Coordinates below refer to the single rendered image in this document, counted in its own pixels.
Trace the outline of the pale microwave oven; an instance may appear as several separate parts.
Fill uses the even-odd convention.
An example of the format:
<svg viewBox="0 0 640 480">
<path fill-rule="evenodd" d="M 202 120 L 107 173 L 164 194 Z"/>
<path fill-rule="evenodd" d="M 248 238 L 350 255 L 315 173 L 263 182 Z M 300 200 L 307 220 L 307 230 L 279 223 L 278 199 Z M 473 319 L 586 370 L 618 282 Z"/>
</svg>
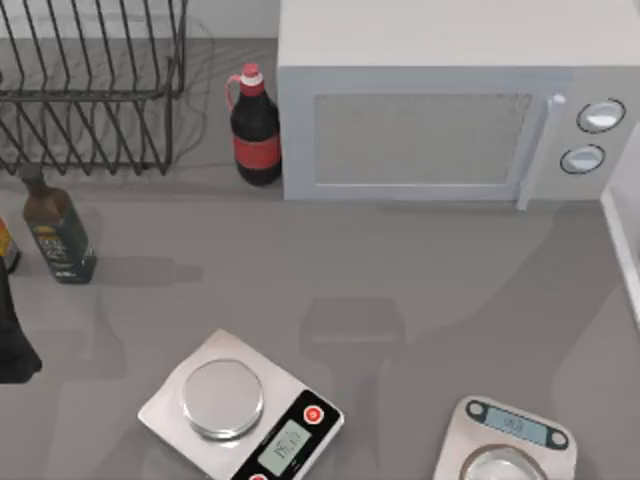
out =
<svg viewBox="0 0 640 480">
<path fill-rule="evenodd" d="M 516 204 L 546 99 L 566 105 L 535 200 L 595 200 L 640 140 L 640 0 L 282 0 L 288 200 Z M 583 132 L 617 99 L 614 129 Z M 560 167 L 597 145 L 586 175 Z"/>
</svg>

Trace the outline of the silver scale with blue display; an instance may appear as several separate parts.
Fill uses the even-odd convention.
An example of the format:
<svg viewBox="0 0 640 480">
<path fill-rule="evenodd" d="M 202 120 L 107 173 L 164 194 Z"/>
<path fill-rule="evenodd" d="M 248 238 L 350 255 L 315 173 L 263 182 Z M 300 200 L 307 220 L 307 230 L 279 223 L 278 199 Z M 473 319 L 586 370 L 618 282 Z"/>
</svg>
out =
<svg viewBox="0 0 640 480">
<path fill-rule="evenodd" d="M 431 480 L 577 480 L 577 459 L 561 424 L 470 395 L 453 410 Z"/>
</svg>

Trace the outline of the microwave knob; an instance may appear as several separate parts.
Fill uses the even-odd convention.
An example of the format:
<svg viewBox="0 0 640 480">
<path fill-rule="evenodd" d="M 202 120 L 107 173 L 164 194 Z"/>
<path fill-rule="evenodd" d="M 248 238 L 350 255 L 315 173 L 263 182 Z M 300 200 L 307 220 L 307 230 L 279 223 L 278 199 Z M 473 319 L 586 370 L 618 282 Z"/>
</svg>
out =
<svg viewBox="0 0 640 480">
<path fill-rule="evenodd" d="M 593 102 L 583 107 L 577 115 L 577 126 L 589 134 L 604 133 L 614 129 L 624 119 L 626 108 L 617 99 Z"/>
<path fill-rule="evenodd" d="M 606 153 L 601 147 L 586 145 L 565 152 L 560 167 L 569 175 L 586 175 L 597 170 L 605 159 Z"/>
</svg>

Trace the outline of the silver scale with black panel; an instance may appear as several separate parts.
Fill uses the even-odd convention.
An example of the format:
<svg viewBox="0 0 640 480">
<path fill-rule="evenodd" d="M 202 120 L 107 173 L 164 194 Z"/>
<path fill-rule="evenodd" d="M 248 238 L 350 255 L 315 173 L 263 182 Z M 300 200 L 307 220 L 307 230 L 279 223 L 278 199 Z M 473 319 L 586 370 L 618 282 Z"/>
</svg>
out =
<svg viewBox="0 0 640 480">
<path fill-rule="evenodd" d="M 223 329 L 169 374 L 138 418 L 210 480 L 303 480 L 345 421 Z"/>
</svg>

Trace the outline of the dark bottle with red label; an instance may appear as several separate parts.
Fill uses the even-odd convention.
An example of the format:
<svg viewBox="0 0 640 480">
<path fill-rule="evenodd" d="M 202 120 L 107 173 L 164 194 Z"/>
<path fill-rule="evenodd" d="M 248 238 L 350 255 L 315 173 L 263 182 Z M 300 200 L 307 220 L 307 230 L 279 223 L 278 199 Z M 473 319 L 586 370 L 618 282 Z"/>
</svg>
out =
<svg viewBox="0 0 640 480">
<path fill-rule="evenodd" d="M 273 184 L 282 172 L 280 119 L 260 66 L 244 64 L 240 74 L 227 79 L 224 93 L 240 176 L 257 187 Z"/>
</svg>

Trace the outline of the dark green oil bottle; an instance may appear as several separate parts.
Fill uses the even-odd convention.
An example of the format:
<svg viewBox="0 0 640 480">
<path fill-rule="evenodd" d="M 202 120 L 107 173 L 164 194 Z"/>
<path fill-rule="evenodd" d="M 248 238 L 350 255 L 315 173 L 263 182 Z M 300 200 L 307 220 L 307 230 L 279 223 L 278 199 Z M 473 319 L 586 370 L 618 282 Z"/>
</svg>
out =
<svg viewBox="0 0 640 480">
<path fill-rule="evenodd" d="M 97 257 L 70 195 L 49 186 L 39 164 L 23 164 L 18 176 L 27 189 L 23 219 L 54 279 L 86 285 Z"/>
</svg>

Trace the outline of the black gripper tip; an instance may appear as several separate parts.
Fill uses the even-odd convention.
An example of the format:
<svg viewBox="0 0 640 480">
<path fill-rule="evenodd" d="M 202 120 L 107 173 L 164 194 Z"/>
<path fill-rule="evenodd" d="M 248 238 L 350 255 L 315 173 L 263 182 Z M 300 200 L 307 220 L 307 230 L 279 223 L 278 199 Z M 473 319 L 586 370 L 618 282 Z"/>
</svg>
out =
<svg viewBox="0 0 640 480">
<path fill-rule="evenodd" d="M 18 320 L 9 274 L 0 259 L 0 385 L 25 384 L 42 366 Z"/>
</svg>

